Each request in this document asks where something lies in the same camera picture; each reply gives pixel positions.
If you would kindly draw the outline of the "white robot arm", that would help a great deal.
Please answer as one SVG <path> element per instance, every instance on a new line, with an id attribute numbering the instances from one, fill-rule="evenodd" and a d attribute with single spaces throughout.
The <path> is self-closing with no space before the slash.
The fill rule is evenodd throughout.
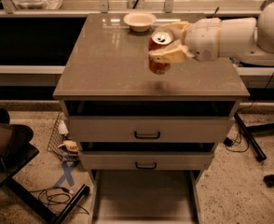
<path id="1" fill-rule="evenodd" d="M 172 39 L 149 52 L 157 63 L 182 63 L 191 58 L 208 62 L 228 57 L 253 65 L 274 66 L 274 2 L 257 18 L 166 23 L 156 29 L 153 37 Z"/>

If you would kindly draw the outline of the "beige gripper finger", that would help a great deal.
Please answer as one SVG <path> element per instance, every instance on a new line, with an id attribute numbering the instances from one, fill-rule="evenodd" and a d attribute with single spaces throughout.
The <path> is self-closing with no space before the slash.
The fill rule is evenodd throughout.
<path id="1" fill-rule="evenodd" d="M 165 49 L 151 50 L 149 57 L 156 63 L 182 63 L 195 55 L 189 51 L 188 46 L 168 46 Z"/>
<path id="2" fill-rule="evenodd" d="M 156 30 L 167 30 L 172 34 L 173 42 L 180 41 L 182 44 L 184 44 L 187 29 L 190 26 L 191 23 L 188 21 L 177 21 L 160 25 Z"/>

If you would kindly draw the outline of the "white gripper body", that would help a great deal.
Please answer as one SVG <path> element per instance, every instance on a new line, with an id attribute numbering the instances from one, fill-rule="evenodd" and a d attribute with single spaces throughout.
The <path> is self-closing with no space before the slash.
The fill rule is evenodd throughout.
<path id="1" fill-rule="evenodd" d="M 207 62 L 218 58 L 220 24 L 218 18 L 201 19 L 187 29 L 185 43 L 198 61 Z"/>

